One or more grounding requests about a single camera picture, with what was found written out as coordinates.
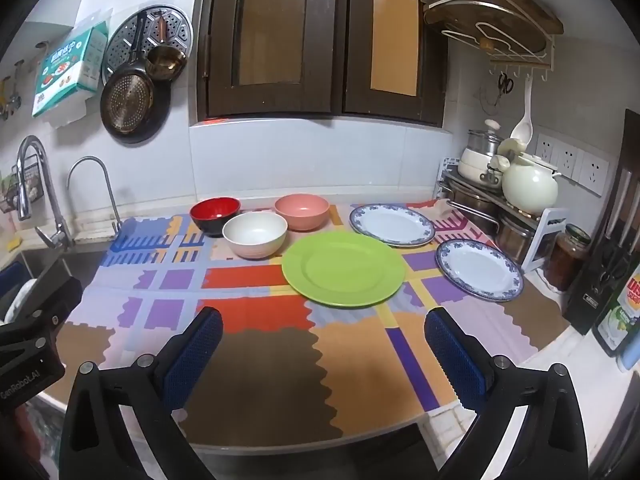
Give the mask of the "cream ceramic kettle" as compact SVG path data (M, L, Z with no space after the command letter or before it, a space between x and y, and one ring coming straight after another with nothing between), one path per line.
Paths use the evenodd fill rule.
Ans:
M500 172L503 195L516 209L540 216L558 199L558 168L527 154L525 144L518 139L503 140L489 167Z

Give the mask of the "white wall socket panel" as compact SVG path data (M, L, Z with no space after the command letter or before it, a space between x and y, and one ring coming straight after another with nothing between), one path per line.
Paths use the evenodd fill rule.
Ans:
M597 196L603 195L608 177L607 160L543 133L538 134L535 154L555 166L562 177Z

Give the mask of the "colourful patterned table mat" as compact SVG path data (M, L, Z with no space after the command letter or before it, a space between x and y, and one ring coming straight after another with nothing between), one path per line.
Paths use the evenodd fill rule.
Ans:
M235 257L187 214L131 219L58 334L70 396L80 364L127 366L155 353L203 308L224 336L186 402L190 442L275 448L360 437L412 422L456 396L427 347L423 323L445 308L488 352L521 363L566 329L532 284L506 304L467 295L439 272L435 246L405 249L404 284L377 306L337 310L293 290L272 257Z

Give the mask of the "white ladle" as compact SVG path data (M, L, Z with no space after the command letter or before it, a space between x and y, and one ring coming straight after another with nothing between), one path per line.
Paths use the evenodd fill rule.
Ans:
M528 147L528 144L533 137L532 94L533 77L532 75L527 75L525 78L523 117L514 126L510 135L511 139L518 140L518 142L524 145L524 148Z

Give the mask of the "blue floral plate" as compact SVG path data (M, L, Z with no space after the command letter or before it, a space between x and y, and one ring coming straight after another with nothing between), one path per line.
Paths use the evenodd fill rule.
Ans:
M370 204L349 214L352 228L397 248L420 247L433 240L434 224L423 214L396 204Z
M521 268L498 248L478 240L446 240L435 255L442 275L469 295L508 302L521 295Z

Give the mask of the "dish soap bottle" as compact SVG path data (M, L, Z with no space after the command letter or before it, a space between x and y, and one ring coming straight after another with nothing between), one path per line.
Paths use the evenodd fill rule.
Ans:
M636 266L603 311L594 328L607 356L616 356L639 319L639 267Z

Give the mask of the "glass sauce jar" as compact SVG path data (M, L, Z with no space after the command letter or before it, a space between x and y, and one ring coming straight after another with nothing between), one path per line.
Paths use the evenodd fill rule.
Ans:
M591 237L582 228L567 223L544 268L547 283L560 292L569 289L587 259L590 244Z

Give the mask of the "steel pot lower shelf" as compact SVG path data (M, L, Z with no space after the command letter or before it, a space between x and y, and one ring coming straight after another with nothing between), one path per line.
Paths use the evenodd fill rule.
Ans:
M508 214L499 214L497 246L517 264L522 264L529 251L535 231Z

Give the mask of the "pink bowl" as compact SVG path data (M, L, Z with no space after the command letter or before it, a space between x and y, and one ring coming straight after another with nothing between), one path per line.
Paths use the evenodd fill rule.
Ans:
M273 209L288 222L288 229L310 232L320 229L329 219L329 202L314 194L290 194L278 198Z

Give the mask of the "red black bowl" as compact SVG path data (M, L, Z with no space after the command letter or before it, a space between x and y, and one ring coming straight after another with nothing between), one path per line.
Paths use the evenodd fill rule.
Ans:
M209 237L222 237L224 225L241 209L239 200L233 197L213 197L198 202L190 209L195 225Z

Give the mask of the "black frying pan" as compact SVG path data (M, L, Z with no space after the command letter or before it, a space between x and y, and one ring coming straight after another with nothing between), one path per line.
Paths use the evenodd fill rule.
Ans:
M140 11L129 61L119 66L101 94L103 125L116 141L126 145L143 143L155 136L170 109L170 83L155 81L145 67L142 52L145 21L146 14Z

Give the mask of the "cream enamel pot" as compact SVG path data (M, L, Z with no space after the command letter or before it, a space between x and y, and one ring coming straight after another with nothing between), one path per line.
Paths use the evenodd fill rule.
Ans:
M486 190L501 191L502 173L489 167L491 157L478 151L465 148L458 163L458 173Z

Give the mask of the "steel pot with lid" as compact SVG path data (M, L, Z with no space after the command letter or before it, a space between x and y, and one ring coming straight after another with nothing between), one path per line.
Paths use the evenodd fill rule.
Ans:
M503 138L498 136L501 126L495 119L486 119L484 124L486 126L484 130L469 130L466 147L471 151L492 156L497 153L498 147L503 141Z

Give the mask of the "white pot rack shelf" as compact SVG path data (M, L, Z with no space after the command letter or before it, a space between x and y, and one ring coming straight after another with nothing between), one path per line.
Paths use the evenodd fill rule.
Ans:
M437 196L474 222L525 273L543 266L556 237L566 227L568 210L547 208L539 216L532 216L514 208L500 193L463 179L457 166L457 159L442 160Z

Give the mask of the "teal paper towel box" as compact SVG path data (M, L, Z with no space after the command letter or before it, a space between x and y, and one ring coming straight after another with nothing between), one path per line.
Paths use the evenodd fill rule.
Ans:
M53 129L87 115L87 101L99 89L108 28L102 21L65 40L41 63L32 117Z

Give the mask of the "steel pan lower shelf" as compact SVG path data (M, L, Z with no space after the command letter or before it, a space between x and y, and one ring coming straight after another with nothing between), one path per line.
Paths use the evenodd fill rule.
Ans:
M439 187L442 197L452 203L454 209L474 222L486 235L494 237L499 231L499 208L483 196L456 181L445 181Z

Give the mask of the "white bowl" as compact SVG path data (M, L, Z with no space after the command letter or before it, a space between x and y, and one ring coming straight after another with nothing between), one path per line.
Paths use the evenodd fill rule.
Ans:
M222 228L222 236L235 255L248 259L265 259L274 255L288 234L288 222L269 210L238 214Z

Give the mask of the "black scissors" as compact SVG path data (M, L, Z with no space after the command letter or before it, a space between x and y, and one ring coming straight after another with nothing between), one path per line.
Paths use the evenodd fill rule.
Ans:
M501 72L498 81L497 81L497 89L498 94L496 97L495 106L500 103L500 100L503 96L506 96L513 90L514 80L505 72Z

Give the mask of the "black knife block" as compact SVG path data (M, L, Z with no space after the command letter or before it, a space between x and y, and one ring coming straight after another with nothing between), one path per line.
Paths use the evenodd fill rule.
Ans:
M589 258L570 288L563 316L585 335L630 266L639 229L639 114L626 110L611 197Z

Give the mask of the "green plate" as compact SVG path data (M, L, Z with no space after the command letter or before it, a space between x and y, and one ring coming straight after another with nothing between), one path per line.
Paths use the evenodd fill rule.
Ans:
M401 255L379 240L334 231L311 234L283 254L292 289L328 307L358 309L393 296L405 281Z

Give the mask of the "wall cutting board rack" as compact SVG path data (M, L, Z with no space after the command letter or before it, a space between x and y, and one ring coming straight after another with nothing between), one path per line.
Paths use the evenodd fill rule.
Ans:
M541 0L421 0L427 25L484 52L489 62L519 70L554 70L564 25Z

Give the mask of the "small brass ladle pot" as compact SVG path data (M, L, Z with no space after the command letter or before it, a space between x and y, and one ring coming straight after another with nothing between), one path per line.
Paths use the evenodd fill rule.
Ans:
M167 23L163 15L157 19L160 43L150 50L145 60L146 73L155 81L174 81L186 67L188 58L167 42Z

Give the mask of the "round steel steamer tray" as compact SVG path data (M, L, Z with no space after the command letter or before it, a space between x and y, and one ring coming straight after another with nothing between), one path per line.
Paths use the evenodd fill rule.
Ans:
M186 14L175 6L147 6L122 22L108 40L101 67L104 84L119 66L129 61L140 13L145 17L142 35L143 55L147 55L160 44L160 18L164 19L166 25L165 44L177 48L186 56L191 55L193 28Z

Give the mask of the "stainless steel sink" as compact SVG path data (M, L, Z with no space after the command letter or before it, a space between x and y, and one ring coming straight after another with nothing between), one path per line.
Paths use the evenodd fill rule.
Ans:
M107 248L107 243L94 243L76 245L66 252L50 248L18 252L6 265L10 269L8 276L1 278L1 322L6 319L11 304L24 284L32 278L39 278L56 259L62 259L65 272L77 278L86 288L96 275Z

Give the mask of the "dark wooden window frame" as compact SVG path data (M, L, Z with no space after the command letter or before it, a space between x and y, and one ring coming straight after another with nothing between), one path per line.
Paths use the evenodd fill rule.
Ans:
M419 0L201 0L196 111L440 127L447 61Z

